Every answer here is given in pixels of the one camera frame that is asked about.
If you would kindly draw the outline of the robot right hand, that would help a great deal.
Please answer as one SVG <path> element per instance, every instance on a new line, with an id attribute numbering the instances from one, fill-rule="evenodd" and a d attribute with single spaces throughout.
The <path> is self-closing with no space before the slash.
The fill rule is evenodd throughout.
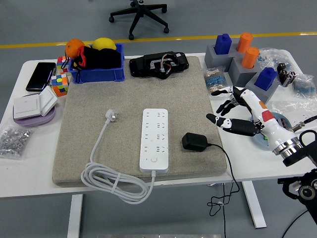
<path id="1" fill-rule="evenodd" d="M 276 155 L 285 156 L 302 148 L 296 134 L 280 126 L 266 105 L 251 90 L 228 86 L 212 92 L 213 96 L 220 94 L 229 94 L 229 99 L 216 110 L 220 116 L 207 114 L 206 117 L 224 131 L 244 136 L 255 136 L 261 133 L 267 137 L 268 146 Z M 248 109 L 252 115 L 252 121 L 223 117 L 238 105 Z"/>

